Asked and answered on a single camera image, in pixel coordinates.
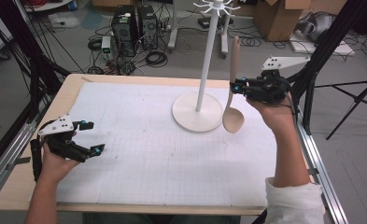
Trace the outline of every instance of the hand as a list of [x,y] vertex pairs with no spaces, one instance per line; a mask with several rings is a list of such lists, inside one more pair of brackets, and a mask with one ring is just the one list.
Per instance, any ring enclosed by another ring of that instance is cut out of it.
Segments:
[[294,128],[293,115],[287,98],[283,99],[278,105],[268,105],[248,99],[247,102],[260,112],[265,124],[273,133],[284,132],[288,127]]
[[47,182],[48,184],[57,186],[69,172],[79,164],[78,161],[65,160],[49,151],[49,145],[43,145],[43,168],[41,170],[38,182]]

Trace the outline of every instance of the white pole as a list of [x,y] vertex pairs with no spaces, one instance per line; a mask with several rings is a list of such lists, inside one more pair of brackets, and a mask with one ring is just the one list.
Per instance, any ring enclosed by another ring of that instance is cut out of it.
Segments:
[[203,73],[201,75],[200,91],[198,93],[197,107],[195,109],[195,111],[197,112],[201,111],[201,106],[203,104],[206,79],[209,71],[209,64],[210,64],[210,58],[212,56],[213,44],[215,42],[215,34],[216,34],[216,28],[218,26],[218,19],[219,19],[218,10],[212,9],[212,17],[210,19],[209,33],[206,42]]

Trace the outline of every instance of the computer tower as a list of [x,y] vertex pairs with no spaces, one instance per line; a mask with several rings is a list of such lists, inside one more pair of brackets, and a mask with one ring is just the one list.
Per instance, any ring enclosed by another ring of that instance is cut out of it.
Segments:
[[134,6],[119,5],[111,22],[120,56],[135,56],[138,31]]
[[137,16],[139,24],[139,38],[144,49],[156,49],[158,47],[157,16],[152,6],[138,6]]

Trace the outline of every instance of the round white base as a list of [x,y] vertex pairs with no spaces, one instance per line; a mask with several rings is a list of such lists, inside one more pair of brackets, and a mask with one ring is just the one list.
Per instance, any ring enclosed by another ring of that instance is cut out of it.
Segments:
[[201,111],[197,112],[198,92],[183,94],[175,100],[172,114],[176,122],[183,128],[205,133],[214,130],[221,124],[223,107],[213,96],[204,94]]

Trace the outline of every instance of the table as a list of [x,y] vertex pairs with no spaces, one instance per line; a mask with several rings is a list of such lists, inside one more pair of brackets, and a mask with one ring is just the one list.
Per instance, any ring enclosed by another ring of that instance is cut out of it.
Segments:
[[[184,78],[164,77],[111,77],[95,75],[70,75],[64,82],[47,114],[40,122],[55,119],[67,113],[78,97],[80,88],[86,82],[107,82],[120,84],[139,85],[166,85],[198,87],[200,80]],[[207,88],[228,88],[228,81],[208,80]],[[30,149],[27,147],[21,157],[30,157]],[[26,210],[29,206],[29,198],[35,187],[32,174],[32,164],[16,165],[0,192],[0,209]],[[58,203],[60,211],[79,212],[122,212],[122,213],[151,213],[151,214],[209,214],[209,215],[258,215],[264,206],[187,206],[187,205],[130,205],[130,204],[94,204],[94,203]]]

